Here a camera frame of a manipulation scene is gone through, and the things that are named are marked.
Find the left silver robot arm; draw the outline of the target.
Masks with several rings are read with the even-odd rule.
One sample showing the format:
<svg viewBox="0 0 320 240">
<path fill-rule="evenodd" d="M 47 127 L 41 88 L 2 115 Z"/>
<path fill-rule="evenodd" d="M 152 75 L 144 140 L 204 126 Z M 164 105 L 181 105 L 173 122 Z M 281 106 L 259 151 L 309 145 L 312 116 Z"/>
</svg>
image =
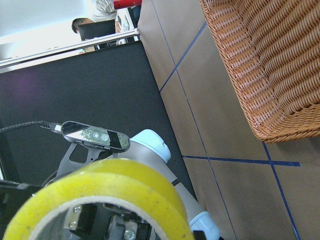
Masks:
<svg viewBox="0 0 320 240">
<path fill-rule="evenodd" d="M 110 134 L 69 133 L 44 186 L 3 181 L 5 240 L 219 240 L 221 233 L 168 168 L 170 150 L 150 129 L 99 159 Z"/>
</svg>

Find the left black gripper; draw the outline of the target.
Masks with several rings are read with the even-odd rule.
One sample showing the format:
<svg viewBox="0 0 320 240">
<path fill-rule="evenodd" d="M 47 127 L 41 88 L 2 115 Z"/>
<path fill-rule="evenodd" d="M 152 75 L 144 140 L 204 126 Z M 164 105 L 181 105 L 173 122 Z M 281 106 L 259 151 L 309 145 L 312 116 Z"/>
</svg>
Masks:
<svg viewBox="0 0 320 240">
<path fill-rule="evenodd" d="M 0 182 L 0 238 L 39 185 Z M 40 225 L 31 240 L 158 240 L 153 227 L 135 212 L 108 203 L 84 203 L 65 209 Z"/>
</svg>

